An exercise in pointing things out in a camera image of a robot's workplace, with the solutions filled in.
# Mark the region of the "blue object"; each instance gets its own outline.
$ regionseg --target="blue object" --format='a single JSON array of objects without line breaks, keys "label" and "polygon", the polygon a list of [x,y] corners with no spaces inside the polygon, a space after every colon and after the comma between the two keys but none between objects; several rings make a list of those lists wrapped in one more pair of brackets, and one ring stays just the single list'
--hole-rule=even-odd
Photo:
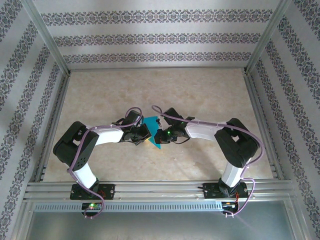
[{"label": "blue object", "polygon": [[149,132],[151,133],[151,137],[149,138],[149,141],[153,143],[158,149],[161,149],[161,144],[155,143],[155,135],[157,133],[157,130],[159,129],[158,123],[156,122],[157,119],[158,119],[157,116],[145,117],[143,119],[143,123],[146,124],[146,126],[149,129]]}]

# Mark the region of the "floor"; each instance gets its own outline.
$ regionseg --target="floor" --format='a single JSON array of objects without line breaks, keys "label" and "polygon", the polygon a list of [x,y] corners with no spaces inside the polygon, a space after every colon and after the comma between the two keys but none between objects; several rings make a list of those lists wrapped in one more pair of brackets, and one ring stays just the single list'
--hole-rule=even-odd
[{"label": "floor", "polygon": [[[174,107],[183,117],[209,122],[240,119],[260,137],[259,128],[240,69],[163,68],[73,72],[54,143],[75,121],[108,125],[138,106],[145,117],[156,116],[151,105],[164,111]],[[192,139],[162,149],[150,142],[108,143],[94,148],[89,165],[101,181],[218,179],[226,159],[216,142]],[[51,153],[45,182],[73,181],[67,166]],[[272,178],[267,156],[245,176]]]}]

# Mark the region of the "mounting plate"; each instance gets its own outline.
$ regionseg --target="mounting plate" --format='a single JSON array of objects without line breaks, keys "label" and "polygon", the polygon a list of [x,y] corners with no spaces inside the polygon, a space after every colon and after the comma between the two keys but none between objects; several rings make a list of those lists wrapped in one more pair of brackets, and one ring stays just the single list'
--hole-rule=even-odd
[{"label": "mounting plate", "polygon": [[[103,197],[104,200],[113,200],[115,195],[114,184],[99,184],[97,193]],[[97,196],[91,196],[78,184],[73,184],[70,192],[71,200],[100,200]]]},{"label": "mounting plate", "polygon": [[[205,199],[223,199],[225,196],[219,189],[217,182],[205,182],[202,184],[203,195]],[[247,185],[245,182],[240,182],[236,188],[236,192],[239,194],[239,198],[247,198],[249,196]]]}]

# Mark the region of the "wallpaper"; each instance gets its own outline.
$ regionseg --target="wallpaper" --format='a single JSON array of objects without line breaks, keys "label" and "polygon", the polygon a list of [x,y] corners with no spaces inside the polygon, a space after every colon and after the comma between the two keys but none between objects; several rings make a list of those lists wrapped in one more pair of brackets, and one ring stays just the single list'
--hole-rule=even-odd
[{"label": "wallpaper", "polygon": [[279,0],[34,3],[73,70],[245,67]]},{"label": "wallpaper", "polygon": [[294,0],[251,72],[285,178],[320,239],[319,3]]},{"label": "wallpaper", "polygon": [[0,0],[0,240],[40,161],[62,73],[17,0]]}]

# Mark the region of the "tiled floor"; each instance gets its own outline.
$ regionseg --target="tiled floor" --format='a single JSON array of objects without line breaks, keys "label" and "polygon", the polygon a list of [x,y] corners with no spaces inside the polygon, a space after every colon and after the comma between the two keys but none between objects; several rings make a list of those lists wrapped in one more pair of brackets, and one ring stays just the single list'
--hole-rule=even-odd
[{"label": "tiled floor", "polygon": [[[54,143],[75,121],[107,125],[133,106],[142,108],[145,117],[156,116],[152,104],[209,122],[238,118],[260,136],[240,69],[164,68],[73,72]],[[150,142],[102,144],[88,163],[99,180],[140,181],[218,179],[226,162],[216,142],[191,139],[163,145],[161,150]],[[44,181],[72,181],[66,169],[51,153]],[[246,176],[272,178],[267,157],[250,167]]]}]

